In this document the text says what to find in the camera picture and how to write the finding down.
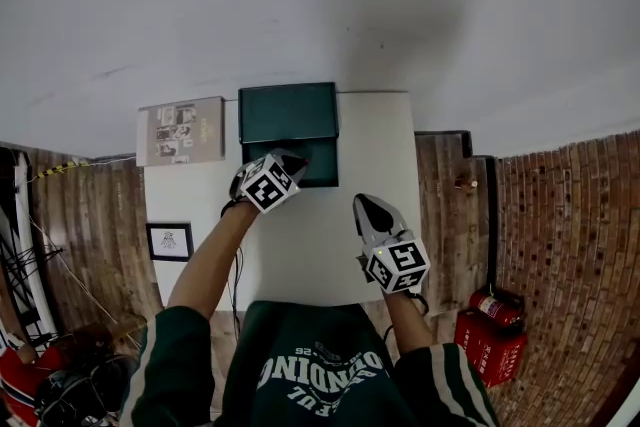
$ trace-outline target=white ceiling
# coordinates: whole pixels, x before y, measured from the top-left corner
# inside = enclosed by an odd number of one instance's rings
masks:
[[[409,90],[418,130],[542,149],[640,126],[640,0],[0,0],[0,140],[135,149],[138,107]]]

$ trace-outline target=green box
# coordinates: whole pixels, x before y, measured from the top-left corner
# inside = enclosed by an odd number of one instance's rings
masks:
[[[334,83],[241,89],[244,163],[284,148],[309,159],[300,187],[337,187],[339,135]]]

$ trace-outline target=brick wall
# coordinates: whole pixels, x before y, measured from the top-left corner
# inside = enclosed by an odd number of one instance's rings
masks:
[[[526,298],[504,425],[585,425],[640,335],[640,132],[497,162],[498,286]]]

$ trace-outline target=red object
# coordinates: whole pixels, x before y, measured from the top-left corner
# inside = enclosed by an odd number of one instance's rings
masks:
[[[13,414],[30,427],[38,424],[34,414],[36,390],[49,375],[64,368],[62,355],[55,347],[49,347],[33,363],[20,361],[18,353],[7,348],[0,355],[0,379],[6,399]]]
[[[501,329],[483,313],[468,310],[458,314],[455,342],[490,388],[515,376],[527,335]]]
[[[509,327],[520,320],[522,311],[509,303],[499,301],[484,292],[474,292],[469,299],[469,306],[477,308],[499,326]]]

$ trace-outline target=photo collage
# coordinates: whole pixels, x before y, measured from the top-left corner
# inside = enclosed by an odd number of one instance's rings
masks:
[[[193,147],[195,104],[172,105],[158,109],[162,125],[156,128],[156,155],[171,157],[172,164],[188,164],[189,148]]]

